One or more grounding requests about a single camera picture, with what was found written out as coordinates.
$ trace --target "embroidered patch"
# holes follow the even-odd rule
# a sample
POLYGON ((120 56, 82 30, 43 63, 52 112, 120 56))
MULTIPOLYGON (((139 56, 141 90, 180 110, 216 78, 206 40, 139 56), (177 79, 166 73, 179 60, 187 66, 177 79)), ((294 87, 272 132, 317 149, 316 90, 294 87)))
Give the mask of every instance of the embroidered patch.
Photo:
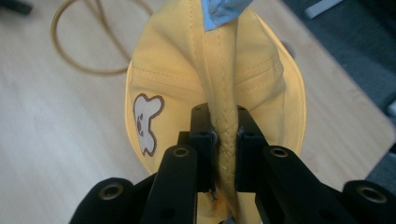
POLYGON ((151 130, 152 120, 163 111, 163 98, 154 96, 148 98, 146 94, 139 94, 134 100, 134 122, 139 137, 140 150, 143 155, 147 152, 151 157, 157 147, 157 138, 151 130))

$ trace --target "fabric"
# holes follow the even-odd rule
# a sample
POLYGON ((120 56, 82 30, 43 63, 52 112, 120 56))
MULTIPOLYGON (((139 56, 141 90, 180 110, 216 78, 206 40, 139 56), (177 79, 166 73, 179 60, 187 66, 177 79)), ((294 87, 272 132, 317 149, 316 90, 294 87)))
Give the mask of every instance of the fabric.
POLYGON ((204 27, 206 31, 219 28, 233 21, 253 0, 202 0, 204 27))
POLYGON ((191 109, 208 103, 219 136, 216 200, 198 195, 198 223, 261 223, 254 194, 234 190, 236 106, 271 145, 299 153, 304 83, 282 44, 252 9, 206 32, 199 0, 168 0, 149 19, 127 75, 125 119, 133 149, 155 173, 163 153, 190 129, 191 109))

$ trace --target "table surface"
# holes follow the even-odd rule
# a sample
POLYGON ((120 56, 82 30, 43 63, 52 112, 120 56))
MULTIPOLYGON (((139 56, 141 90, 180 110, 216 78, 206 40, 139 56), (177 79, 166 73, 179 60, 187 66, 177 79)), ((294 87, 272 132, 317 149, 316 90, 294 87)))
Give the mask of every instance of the table surface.
MULTIPOLYGON (((66 223, 97 182, 117 176, 136 183, 147 172, 124 128, 125 74, 89 75, 67 64, 50 40, 63 1, 30 2, 27 18, 0 11, 0 223, 66 223)), ((136 2, 111 2, 110 25, 132 52, 149 16, 136 2)), ((162 2, 147 1, 154 10, 162 2)), ((336 189, 365 178, 394 142, 392 125, 283 3, 252 6, 291 46, 304 76, 302 160, 336 189)), ((62 17, 59 33, 79 62, 128 63, 81 1, 62 17)))

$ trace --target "screw hole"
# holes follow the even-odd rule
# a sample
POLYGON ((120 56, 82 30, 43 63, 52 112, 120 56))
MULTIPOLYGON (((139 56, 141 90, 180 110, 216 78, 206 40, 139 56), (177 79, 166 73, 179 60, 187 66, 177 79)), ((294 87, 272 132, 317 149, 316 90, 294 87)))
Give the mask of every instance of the screw hole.
POLYGON ((277 147, 271 149, 271 154, 280 158, 285 158, 289 156, 289 153, 285 149, 277 148, 277 147))
POLYGON ((174 154, 174 156, 176 156, 176 157, 185 157, 185 156, 189 155, 189 153, 190 153, 190 152, 189 152, 186 148, 184 148, 184 147, 176 148, 176 149, 173 151, 173 154, 174 154))
POLYGON ((323 219, 326 219, 331 222, 334 222, 337 219, 337 217, 335 216, 335 214, 333 212, 326 210, 326 209, 319 210, 319 214, 323 219))
POLYGON ((359 186, 357 190, 361 197, 372 203, 385 203, 388 200, 383 193, 370 187, 359 186))
POLYGON ((99 191, 99 197, 108 201, 119 197, 123 192, 123 186, 120 183, 112 183, 99 191))
POLYGON ((175 209, 173 208, 166 208, 161 211, 161 218, 163 219, 172 219, 176 214, 175 209))

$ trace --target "metal screw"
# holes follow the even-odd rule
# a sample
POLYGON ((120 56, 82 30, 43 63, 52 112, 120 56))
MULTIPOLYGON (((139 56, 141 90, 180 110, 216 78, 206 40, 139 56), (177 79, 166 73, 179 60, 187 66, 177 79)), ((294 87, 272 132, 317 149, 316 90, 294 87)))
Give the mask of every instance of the metal screw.
POLYGON ((123 192, 123 186, 120 183, 111 183, 99 191, 99 197, 108 201, 119 197, 123 192))
POLYGON ((173 150, 173 154, 176 157, 185 157, 185 156, 189 155, 189 153, 190 152, 184 147, 178 147, 173 150))
POLYGON ((271 154, 279 158, 285 158, 289 156, 289 153, 285 149, 278 147, 272 148, 271 154))
POLYGON ((357 191, 361 197, 372 203, 385 203, 388 201, 387 196, 383 193, 367 186, 358 186, 357 191))

